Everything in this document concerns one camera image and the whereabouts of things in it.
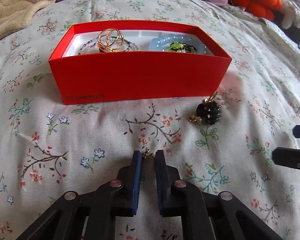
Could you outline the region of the floral bed sheet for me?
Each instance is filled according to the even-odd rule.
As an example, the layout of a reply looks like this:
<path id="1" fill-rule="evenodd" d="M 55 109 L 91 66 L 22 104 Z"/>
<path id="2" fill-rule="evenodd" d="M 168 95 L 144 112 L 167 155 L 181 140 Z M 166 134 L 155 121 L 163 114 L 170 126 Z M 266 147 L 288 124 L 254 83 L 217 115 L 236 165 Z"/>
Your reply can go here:
<path id="1" fill-rule="evenodd" d="M 221 121 L 188 121 L 200 98 L 64 105 L 48 59 L 75 23 L 158 20 L 201 27 L 232 57 Z M 200 0 L 65 0 L 0 41 L 0 239 L 16 239 L 64 192 L 94 191 L 135 150 L 163 150 L 202 191 L 232 192 L 283 239 L 300 239 L 300 171 L 275 165 L 300 148 L 300 49 L 245 12 Z"/>

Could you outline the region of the black spiky earring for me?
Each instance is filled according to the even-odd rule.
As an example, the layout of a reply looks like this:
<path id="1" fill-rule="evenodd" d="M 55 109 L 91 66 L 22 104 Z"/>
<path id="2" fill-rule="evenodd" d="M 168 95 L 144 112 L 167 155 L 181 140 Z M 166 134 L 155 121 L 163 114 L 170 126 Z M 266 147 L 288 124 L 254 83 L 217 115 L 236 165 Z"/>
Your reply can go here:
<path id="1" fill-rule="evenodd" d="M 188 117 L 189 122 L 211 126 L 221 120 L 222 106 L 215 101 L 217 93 L 214 91 L 197 106 L 196 114 Z"/>

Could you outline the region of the small gold earring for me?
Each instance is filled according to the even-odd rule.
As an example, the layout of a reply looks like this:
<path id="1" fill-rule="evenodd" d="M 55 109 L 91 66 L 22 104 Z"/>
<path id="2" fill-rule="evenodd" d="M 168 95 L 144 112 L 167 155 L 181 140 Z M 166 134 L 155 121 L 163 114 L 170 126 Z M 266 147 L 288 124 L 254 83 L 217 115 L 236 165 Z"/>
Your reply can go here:
<path id="1" fill-rule="evenodd" d="M 150 148 L 146 148 L 142 154 L 143 159 L 153 158 L 153 151 Z"/>

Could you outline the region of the white plush toy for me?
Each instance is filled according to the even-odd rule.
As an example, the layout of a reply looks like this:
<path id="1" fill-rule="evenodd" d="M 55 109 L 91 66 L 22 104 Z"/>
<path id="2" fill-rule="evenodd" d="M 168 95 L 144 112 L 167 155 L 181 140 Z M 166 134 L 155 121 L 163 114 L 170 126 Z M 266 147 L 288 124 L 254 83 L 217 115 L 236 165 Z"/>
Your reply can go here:
<path id="1" fill-rule="evenodd" d="M 300 9 L 290 0 L 282 0 L 280 12 L 283 14 L 281 27 L 289 29 L 291 26 L 300 28 Z"/>

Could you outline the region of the red cardboard box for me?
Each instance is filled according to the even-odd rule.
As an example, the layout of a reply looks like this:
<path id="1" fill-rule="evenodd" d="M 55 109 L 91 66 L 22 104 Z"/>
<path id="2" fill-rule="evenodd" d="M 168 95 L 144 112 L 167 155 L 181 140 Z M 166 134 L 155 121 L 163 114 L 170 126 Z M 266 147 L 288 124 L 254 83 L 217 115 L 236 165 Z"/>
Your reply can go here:
<path id="1" fill-rule="evenodd" d="M 140 50 L 81 55 L 84 40 L 107 28 L 122 31 Z M 152 38 L 181 34 L 197 38 L 208 53 L 149 51 Z M 209 96 L 221 83 L 232 59 L 200 27 L 146 20 L 111 20 L 74 24 L 49 58 L 56 85 L 66 105 Z"/>

